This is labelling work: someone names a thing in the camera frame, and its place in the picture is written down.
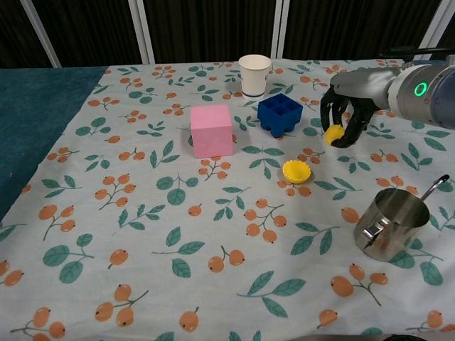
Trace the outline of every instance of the tablecloth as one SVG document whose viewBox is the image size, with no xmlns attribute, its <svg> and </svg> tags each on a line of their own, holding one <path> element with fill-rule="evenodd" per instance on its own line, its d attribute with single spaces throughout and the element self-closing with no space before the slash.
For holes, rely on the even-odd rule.
<svg viewBox="0 0 455 341">
<path fill-rule="evenodd" d="M 377 191 L 452 173 L 450 131 L 377 112 L 348 149 L 322 139 L 330 78 L 394 60 L 275 60 L 266 94 L 304 106 L 279 139 L 237 63 L 112 66 L 0 225 L 2 340 L 291 340 L 450 331 L 453 182 L 390 263 L 353 241 Z M 234 155 L 193 157 L 189 109 L 228 104 Z M 352 109 L 343 114 L 347 123 Z M 280 166 L 312 177 L 286 182 Z"/>
</svg>

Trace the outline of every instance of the blue block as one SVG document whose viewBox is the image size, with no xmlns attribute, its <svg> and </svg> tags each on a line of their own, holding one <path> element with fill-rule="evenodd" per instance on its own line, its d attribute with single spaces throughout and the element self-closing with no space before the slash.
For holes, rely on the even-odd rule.
<svg viewBox="0 0 455 341">
<path fill-rule="evenodd" d="M 261 128 L 271 130 L 273 137 L 281 137 L 294 130 L 300 122 L 303 107 L 284 94 L 267 98 L 259 102 L 257 118 Z"/>
</svg>

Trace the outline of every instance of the paper cup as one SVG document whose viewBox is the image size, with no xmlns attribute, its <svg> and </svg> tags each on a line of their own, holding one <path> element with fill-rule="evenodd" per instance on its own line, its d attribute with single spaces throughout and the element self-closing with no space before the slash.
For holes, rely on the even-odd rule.
<svg viewBox="0 0 455 341">
<path fill-rule="evenodd" d="M 247 100 L 257 101 L 264 96 L 272 61 L 264 55 L 244 55 L 239 59 L 242 75 L 242 94 Z"/>
</svg>

